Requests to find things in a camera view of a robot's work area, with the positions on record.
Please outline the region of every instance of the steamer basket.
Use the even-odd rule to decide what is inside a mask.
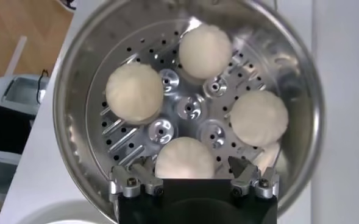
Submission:
[[[194,80],[178,59],[180,39],[202,23],[227,32],[232,60],[218,77]],[[105,101],[109,75],[140,61],[162,77],[160,114],[146,125],[116,117]],[[280,96],[289,127],[280,151],[241,142],[229,124],[235,99],[254,89]],[[63,160],[84,196],[116,222],[108,201],[108,173],[141,156],[157,157],[179,136],[213,150],[216,178],[233,178],[228,156],[276,167],[279,215],[297,198],[315,168],[324,125],[321,85],[304,45],[279,15],[256,1],[107,1],[84,24],[55,84],[54,124]]]

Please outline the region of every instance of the perforated steamer tray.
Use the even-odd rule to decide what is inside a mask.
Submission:
[[[201,23],[219,26],[233,43],[230,64],[210,80],[191,78],[178,59],[180,39]],[[109,75],[133,61],[158,71],[165,90],[160,114],[141,126],[116,117],[105,101]],[[322,95],[311,60],[281,18],[256,1],[107,2],[76,37],[57,78],[60,150],[81,191],[114,220],[107,195],[110,168],[141,156],[156,159],[173,138],[189,136],[207,145],[216,158],[216,178],[233,177],[228,156],[261,162],[263,149],[241,142],[229,124],[237,97],[255,89],[276,93],[290,115],[277,161],[282,211],[316,161]],[[277,156],[267,155],[268,163]]]

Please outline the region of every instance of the white steamed bun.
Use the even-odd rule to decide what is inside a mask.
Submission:
[[[233,104],[230,112],[233,132],[243,142],[266,146],[276,142],[288,126],[288,110],[269,91],[250,91]]]
[[[149,65],[122,65],[108,78],[106,100],[118,117],[130,123],[143,122],[163,103],[162,80]]]
[[[203,24],[186,33],[180,42],[179,60],[184,70],[198,79],[216,77],[231,57],[231,42],[216,26]]]
[[[182,137],[165,145],[155,165],[155,176],[173,179],[207,179],[215,174],[209,149],[196,139]]]

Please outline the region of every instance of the bun dough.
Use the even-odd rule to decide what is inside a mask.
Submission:
[[[254,159],[253,164],[258,166],[261,174],[264,174],[267,167],[274,167],[279,149],[280,146],[278,142],[271,143],[270,145],[264,146],[263,152]]]
[[[269,91],[250,91],[233,104],[230,112],[233,132],[252,146],[276,142],[288,126],[288,110]]]
[[[184,70],[198,79],[216,77],[231,57],[231,42],[216,26],[203,24],[185,34],[180,42],[179,60]]]
[[[130,123],[140,123],[160,109],[163,103],[162,80],[149,65],[122,65],[108,78],[106,101],[118,117]]]
[[[173,179],[208,179],[215,174],[209,149],[196,139],[182,137],[165,145],[155,165],[155,176]]]

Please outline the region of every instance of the white countertop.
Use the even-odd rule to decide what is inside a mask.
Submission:
[[[312,180],[313,223],[359,223],[359,1],[315,2],[327,130]]]
[[[80,0],[66,35],[60,55],[51,75],[47,92],[9,193],[0,213],[0,224],[26,223],[32,214],[43,212],[69,201],[85,201],[65,168],[55,139],[52,102],[55,77],[64,54],[80,25],[103,0]],[[278,10],[291,20],[293,26],[311,48],[311,0],[278,0]],[[311,223],[311,186],[303,191],[297,202],[279,219],[281,224]]]

